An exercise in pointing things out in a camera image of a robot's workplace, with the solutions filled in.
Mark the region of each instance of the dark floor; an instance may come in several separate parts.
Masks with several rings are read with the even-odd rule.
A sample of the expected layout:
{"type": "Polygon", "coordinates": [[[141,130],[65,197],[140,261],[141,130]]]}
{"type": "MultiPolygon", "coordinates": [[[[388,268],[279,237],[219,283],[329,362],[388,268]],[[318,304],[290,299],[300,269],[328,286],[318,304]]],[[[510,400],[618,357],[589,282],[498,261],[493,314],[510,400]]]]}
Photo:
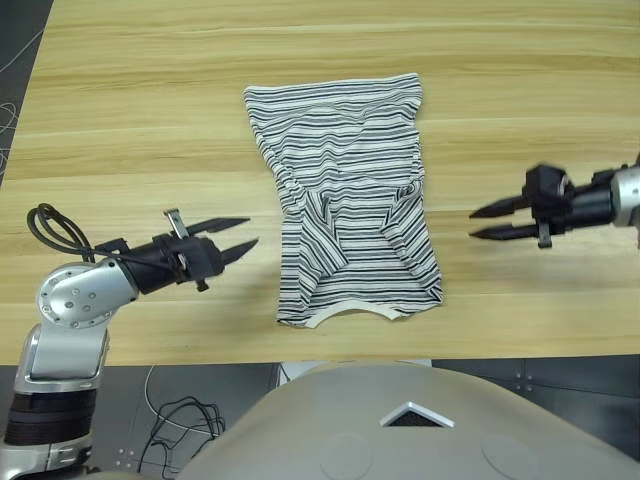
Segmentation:
{"type": "MultiPolygon", "coordinates": [[[[40,31],[51,0],[0,0],[0,104],[19,112],[39,39],[11,66],[3,67],[40,31]]],[[[0,149],[10,148],[9,115],[0,108],[0,149]]],[[[3,165],[0,160],[0,181],[3,165]]],[[[640,460],[640,356],[562,359],[449,360],[434,366],[486,378],[513,390],[640,460]]],[[[0,431],[11,397],[14,369],[0,367],[0,431]]],[[[144,397],[147,367],[109,368],[95,421],[94,463],[134,468],[154,416],[144,397]],[[123,398],[119,392],[130,392],[123,398]]],[[[229,425],[273,386],[272,365],[159,367],[149,379],[153,405],[187,394],[217,402],[229,425]]],[[[180,429],[167,435],[179,434],[180,429]]],[[[197,448],[191,432],[172,459],[179,468],[197,448]]],[[[161,452],[151,452],[145,472],[160,475],[161,452]]]]}

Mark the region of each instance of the wooden table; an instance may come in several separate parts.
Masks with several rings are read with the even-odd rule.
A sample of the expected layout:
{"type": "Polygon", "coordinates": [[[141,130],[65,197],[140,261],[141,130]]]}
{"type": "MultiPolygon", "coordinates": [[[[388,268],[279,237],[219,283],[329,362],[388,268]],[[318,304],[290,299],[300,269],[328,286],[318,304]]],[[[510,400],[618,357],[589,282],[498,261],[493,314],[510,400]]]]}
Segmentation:
{"type": "Polygon", "coordinates": [[[640,352],[634,231],[546,251],[467,236],[487,223],[469,212],[516,194],[537,162],[582,183],[633,160],[639,14],[636,0],[56,0],[0,191],[0,363],[38,319],[43,276],[75,260],[27,231],[39,202],[94,243],[147,242],[167,207],[252,218],[215,237],[260,244],[210,291],[174,286],[118,313],[113,365],[640,352]],[[281,212],[243,88],[411,71],[445,305],[278,326],[281,212]]]}

